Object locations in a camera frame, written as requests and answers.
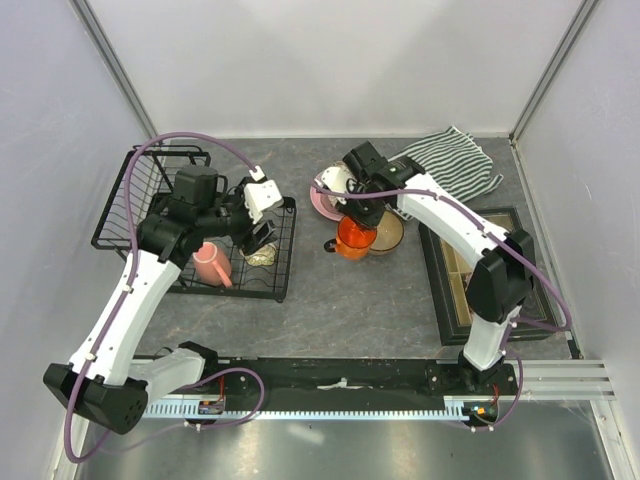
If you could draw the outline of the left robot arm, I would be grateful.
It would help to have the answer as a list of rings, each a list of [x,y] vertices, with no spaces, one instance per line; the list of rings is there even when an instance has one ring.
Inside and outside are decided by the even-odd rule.
[[[249,254],[273,232],[267,211],[281,205],[276,183],[255,170],[231,190],[214,169],[188,165],[138,224],[123,275],[81,347],[66,364],[52,363],[43,382],[67,415],[124,435],[148,404],[190,386],[208,393],[219,382],[211,350],[186,342],[144,366],[132,360],[161,299],[205,239],[228,237]]]

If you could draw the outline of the pink mug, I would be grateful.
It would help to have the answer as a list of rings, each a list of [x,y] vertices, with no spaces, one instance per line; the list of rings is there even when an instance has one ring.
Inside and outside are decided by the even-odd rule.
[[[200,280],[210,286],[230,288],[232,267],[226,254],[213,242],[204,242],[192,255],[194,268]]]

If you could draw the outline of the striped towel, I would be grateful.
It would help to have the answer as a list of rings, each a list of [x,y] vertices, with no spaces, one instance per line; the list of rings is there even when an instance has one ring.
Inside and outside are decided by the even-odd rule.
[[[392,157],[411,158],[448,194],[468,202],[495,191],[504,176],[471,134],[450,126],[410,144]]]

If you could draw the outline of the pink plate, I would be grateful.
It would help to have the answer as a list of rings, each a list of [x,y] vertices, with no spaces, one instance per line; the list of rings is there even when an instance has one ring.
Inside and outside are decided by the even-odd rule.
[[[343,218],[343,214],[337,209],[338,199],[319,192],[314,188],[316,183],[322,183],[323,172],[319,173],[310,188],[310,201],[314,209],[323,217],[339,222]]]

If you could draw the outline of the brown bowl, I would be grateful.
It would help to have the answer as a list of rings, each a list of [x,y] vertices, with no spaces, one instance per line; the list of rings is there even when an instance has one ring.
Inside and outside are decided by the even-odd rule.
[[[377,236],[371,245],[371,255],[385,255],[394,251],[404,239],[404,224],[401,218],[386,211],[377,226]]]

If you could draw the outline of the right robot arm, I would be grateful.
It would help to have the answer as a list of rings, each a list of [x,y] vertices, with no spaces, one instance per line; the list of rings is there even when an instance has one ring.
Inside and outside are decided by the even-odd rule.
[[[472,314],[459,355],[458,381],[483,392],[506,357],[507,328],[534,286],[526,264],[535,259],[529,233],[489,222],[449,195],[407,156],[388,160],[370,142],[350,150],[339,167],[316,181],[336,198],[336,208],[362,230],[377,228],[386,208],[410,215],[446,241],[471,267],[465,297]]]

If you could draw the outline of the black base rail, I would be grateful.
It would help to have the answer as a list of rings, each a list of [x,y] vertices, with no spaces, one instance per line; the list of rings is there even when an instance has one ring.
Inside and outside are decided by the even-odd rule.
[[[224,379],[230,411],[391,412],[440,410],[444,398],[489,398],[518,390],[514,366],[506,363],[474,374],[456,360],[341,358],[218,358],[205,377],[234,368]]]

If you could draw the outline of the patterned small bowl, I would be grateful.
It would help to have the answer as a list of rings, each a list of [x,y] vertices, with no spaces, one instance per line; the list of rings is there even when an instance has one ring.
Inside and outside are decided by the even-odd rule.
[[[269,267],[275,264],[278,249],[274,242],[267,243],[252,254],[242,254],[251,267]]]

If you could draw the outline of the orange mug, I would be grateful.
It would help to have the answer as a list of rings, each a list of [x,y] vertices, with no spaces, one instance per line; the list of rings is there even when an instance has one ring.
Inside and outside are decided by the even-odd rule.
[[[375,228],[367,228],[349,217],[343,217],[337,226],[334,238],[323,245],[327,253],[336,253],[349,260],[365,257],[377,238]]]

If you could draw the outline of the speckled grey plate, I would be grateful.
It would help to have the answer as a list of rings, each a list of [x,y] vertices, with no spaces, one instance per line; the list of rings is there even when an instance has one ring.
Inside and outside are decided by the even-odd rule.
[[[343,161],[336,161],[331,165],[331,168],[337,168],[340,171],[346,172],[347,174],[350,174],[350,170],[349,168],[344,164]]]

